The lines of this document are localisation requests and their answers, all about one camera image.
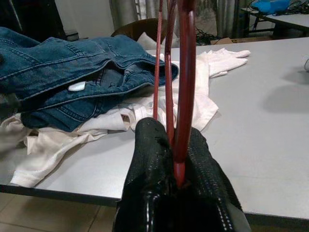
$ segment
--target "table surface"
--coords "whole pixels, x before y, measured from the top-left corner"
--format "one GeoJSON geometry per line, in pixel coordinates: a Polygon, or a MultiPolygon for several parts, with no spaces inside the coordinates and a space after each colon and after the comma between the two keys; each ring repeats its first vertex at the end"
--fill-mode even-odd
{"type": "MultiPolygon", "coordinates": [[[[243,11],[248,12],[252,15],[258,15],[258,11],[252,11],[247,8],[242,8],[243,11]]],[[[272,22],[282,22],[290,25],[301,26],[304,28],[309,28],[309,14],[290,14],[290,15],[261,15],[262,18],[272,21],[272,22]]]]}
{"type": "MultiPolygon", "coordinates": [[[[245,212],[309,219],[309,38],[214,45],[250,50],[245,66],[211,79],[219,106],[203,130],[213,157],[230,178],[245,212]]],[[[173,60],[179,50],[172,50],[173,60]]],[[[71,150],[36,188],[121,198],[134,150],[132,131],[112,133],[71,150]]],[[[25,151],[0,158],[7,184],[25,151]]]]}

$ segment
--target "brown chair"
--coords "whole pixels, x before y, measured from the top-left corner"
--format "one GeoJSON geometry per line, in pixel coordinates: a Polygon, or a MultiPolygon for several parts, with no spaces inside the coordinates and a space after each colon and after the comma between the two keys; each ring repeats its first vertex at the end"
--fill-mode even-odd
{"type": "MultiPolygon", "coordinates": [[[[166,36],[167,25],[168,21],[163,19],[162,30],[161,30],[161,42],[163,42],[166,36]]],[[[127,37],[137,41],[139,37],[145,32],[150,38],[156,41],[157,30],[158,30],[158,19],[149,18],[127,24],[117,29],[111,36],[126,35],[127,37]]]]}

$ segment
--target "tiled floor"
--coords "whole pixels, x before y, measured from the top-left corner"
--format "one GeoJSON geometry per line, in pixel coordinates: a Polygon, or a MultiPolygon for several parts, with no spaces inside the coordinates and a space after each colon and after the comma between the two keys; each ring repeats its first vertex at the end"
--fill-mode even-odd
{"type": "Polygon", "coordinates": [[[0,193],[0,232],[111,232],[115,208],[0,193]]]}

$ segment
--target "wall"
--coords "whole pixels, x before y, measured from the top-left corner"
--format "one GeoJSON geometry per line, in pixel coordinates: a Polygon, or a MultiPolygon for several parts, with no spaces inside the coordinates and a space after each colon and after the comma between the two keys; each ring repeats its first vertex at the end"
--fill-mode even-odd
{"type": "Polygon", "coordinates": [[[80,38],[110,36],[114,32],[109,0],[55,0],[65,31],[80,38]]]}

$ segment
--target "blue object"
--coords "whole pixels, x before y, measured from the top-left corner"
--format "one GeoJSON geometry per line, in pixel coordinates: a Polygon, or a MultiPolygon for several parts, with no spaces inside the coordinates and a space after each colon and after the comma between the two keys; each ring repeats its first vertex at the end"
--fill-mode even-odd
{"type": "Polygon", "coordinates": [[[260,0],[251,6],[257,8],[263,14],[273,15],[276,12],[282,12],[288,9],[290,0],[260,0]]]}
{"type": "MultiPolygon", "coordinates": [[[[130,92],[154,84],[155,57],[127,36],[39,43],[0,27],[0,92],[15,93],[29,128],[72,131],[115,107],[130,92]],[[69,86],[85,81],[81,91],[69,86]]],[[[160,62],[159,84],[165,84],[160,62]]],[[[178,68],[172,65],[172,78],[178,68]]]]}

